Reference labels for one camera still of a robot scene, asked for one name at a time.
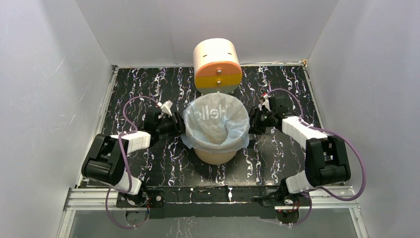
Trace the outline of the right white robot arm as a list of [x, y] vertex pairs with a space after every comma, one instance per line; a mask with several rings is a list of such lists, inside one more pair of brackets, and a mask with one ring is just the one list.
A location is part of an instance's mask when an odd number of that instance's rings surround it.
[[284, 97], [265, 98], [262, 105], [251, 107], [249, 118], [250, 134], [262, 135], [267, 128], [274, 127], [305, 150], [304, 170], [282, 179], [276, 191], [255, 197], [254, 201], [273, 198], [285, 205], [292, 205], [302, 192], [350, 179], [351, 169], [344, 140], [311, 128], [302, 118], [289, 111]]

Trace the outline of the light blue plastic bag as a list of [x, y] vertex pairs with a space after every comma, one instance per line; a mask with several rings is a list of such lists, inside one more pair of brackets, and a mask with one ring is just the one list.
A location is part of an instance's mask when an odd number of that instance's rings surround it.
[[183, 143], [190, 149], [212, 154], [228, 153], [249, 145], [250, 117], [244, 104], [224, 93], [210, 93], [193, 100], [182, 118]]

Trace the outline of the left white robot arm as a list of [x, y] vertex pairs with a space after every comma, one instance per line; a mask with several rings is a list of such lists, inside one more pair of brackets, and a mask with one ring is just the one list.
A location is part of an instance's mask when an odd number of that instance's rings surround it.
[[149, 109], [138, 131], [120, 135], [97, 134], [83, 162], [81, 174], [128, 194], [130, 202], [143, 206], [148, 200], [148, 193], [143, 182], [132, 176], [128, 154], [153, 147], [162, 135], [180, 136], [184, 133], [185, 124], [179, 112]]

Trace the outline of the beige round trash bin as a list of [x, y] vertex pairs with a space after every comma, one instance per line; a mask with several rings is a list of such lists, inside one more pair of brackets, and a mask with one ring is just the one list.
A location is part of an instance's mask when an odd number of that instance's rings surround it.
[[210, 153], [194, 148], [194, 152], [203, 162], [210, 165], [222, 165], [234, 158], [238, 150], [226, 153]]

